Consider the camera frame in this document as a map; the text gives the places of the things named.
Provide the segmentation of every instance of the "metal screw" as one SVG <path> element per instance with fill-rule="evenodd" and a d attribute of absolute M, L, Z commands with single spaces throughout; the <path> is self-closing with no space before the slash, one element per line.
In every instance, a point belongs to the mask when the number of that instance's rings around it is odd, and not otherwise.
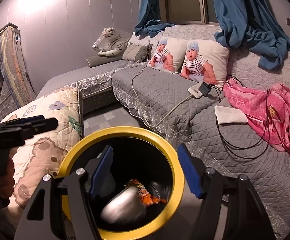
<path fill-rule="evenodd" d="M 206 169 L 206 173 L 207 174 L 214 174 L 215 173 L 215 169 L 213 169 L 213 168 L 207 168 Z"/>
<path fill-rule="evenodd" d="M 46 174 L 43 176 L 43 181 L 49 181 L 51 179 L 51 177 L 52 177 L 51 175 Z"/>
<path fill-rule="evenodd" d="M 82 175 L 82 174 L 84 174 L 84 172 L 85 172 L 85 170 L 83 168 L 79 168 L 76 170 L 77 175 Z"/>
<path fill-rule="evenodd" d="M 247 180 L 247 179 L 248 179 L 248 177 L 247 177 L 245 174 L 241 174 L 241 175 L 239 176 L 239 178 L 240 178 L 241 180 Z"/>

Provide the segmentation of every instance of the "white tissue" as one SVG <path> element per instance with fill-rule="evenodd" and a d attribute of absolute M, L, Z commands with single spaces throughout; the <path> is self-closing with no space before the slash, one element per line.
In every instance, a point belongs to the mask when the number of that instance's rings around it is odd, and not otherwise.
<path fill-rule="evenodd" d="M 219 124 L 222 123 L 248 123 L 246 115 L 236 108 L 215 106 L 215 115 Z"/>

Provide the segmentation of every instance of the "trash can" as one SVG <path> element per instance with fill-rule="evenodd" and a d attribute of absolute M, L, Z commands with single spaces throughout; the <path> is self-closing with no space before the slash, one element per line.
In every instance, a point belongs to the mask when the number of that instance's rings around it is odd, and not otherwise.
<path fill-rule="evenodd" d="M 167 203 L 154 204 L 137 222 L 108 224 L 100 218 L 108 199 L 93 200 L 92 212 L 102 239 L 132 240 L 145 237 L 161 228 L 176 211 L 184 190 L 184 174 L 174 148 L 158 134 L 138 127 L 118 126 L 99 130 L 78 142 L 64 158 L 59 177 L 69 175 L 96 158 L 106 145 L 114 151 L 110 172 L 118 194 L 130 179 L 138 179 L 151 195 Z M 62 207 L 70 219 L 67 196 L 62 196 Z"/>

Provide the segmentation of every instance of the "white cable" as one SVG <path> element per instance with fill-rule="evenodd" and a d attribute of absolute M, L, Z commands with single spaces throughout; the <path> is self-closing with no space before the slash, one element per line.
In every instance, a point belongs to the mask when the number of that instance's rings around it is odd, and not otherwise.
<path fill-rule="evenodd" d="M 139 74 L 137 74 L 137 75 L 135 75 L 133 78 L 132 78 L 132 89 L 133 89 L 133 91 L 134 91 L 134 93 L 135 93 L 135 95 L 136 95 L 136 97 L 137 97 L 137 101 L 140 103 L 140 110 L 141 110 L 141 112 L 142 112 L 142 114 L 143 114 L 143 117 L 144 117 L 144 120 L 145 120 L 145 122 L 146 122 L 146 124 L 147 124 L 147 126 L 149 126 L 149 127 L 151 127 L 151 128 L 156 128 L 157 126 L 159 126 L 160 124 L 161 124 L 161 122 L 162 121 L 164 121 L 179 105 L 181 105 L 182 103 L 184 103 L 185 101 L 187 101 L 188 99 L 190 99 L 191 97 L 192 97 L 192 95 L 189 95 L 188 97 L 186 97 L 184 100 L 182 100 L 181 102 L 179 102 L 176 106 L 174 106 L 173 107 L 173 109 L 171 110 L 171 111 L 169 111 L 168 112 L 168 114 L 167 115 L 165 115 L 164 117 L 163 117 L 163 119 L 162 120 L 160 120 L 159 122 L 158 122 L 158 124 L 156 124 L 156 125 L 150 125 L 149 123 L 148 123 L 148 121 L 147 121 L 147 119 L 146 119 L 146 117 L 145 117 L 145 114 L 144 114 L 144 112 L 143 112 L 143 110 L 142 110 L 142 108 L 141 108 L 141 102 L 140 102 L 140 99 L 138 98 L 138 95 L 137 95 L 137 93 L 136 93 L 136 91 L 135 91 L 135 89 L 134 89 L 134 87 L 133 87 L 133 80 L 134 80 L 134 78 L 135 77 L 137 77 L 137 76 L 139 76 L 140 74 L 142 74 L 143 73 L 143 70 L 146 68 L 146 66 L 147 66 L 147 63 L 148 63 L 148 60 L 149 60 L 149 45 L 147 46 L 147 62 L 146 62 L 146 65 L 145 65 L 145 67 L 143 67 L 143 69 L 142 69 L 142 71 L 139 73 Z"/>

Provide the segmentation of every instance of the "pink floral garment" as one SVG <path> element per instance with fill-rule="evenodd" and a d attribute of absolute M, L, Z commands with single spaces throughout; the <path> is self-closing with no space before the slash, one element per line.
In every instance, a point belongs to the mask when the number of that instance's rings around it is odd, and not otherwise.
<path fill-rule="evenodd" d="M 224 94 L 230 104 L 242 110 L 248 118 L 248 124 L 263 136 L 266 125 L 266 91 L 244 88 L 234 79 L 224 85 Z M 290 89 L 279 83 L 269 89 L 267 98 L 269 118 L 269 137 L 266 129 L 263 139 L 269 141 L 278 151 L 290 154 Z"/>

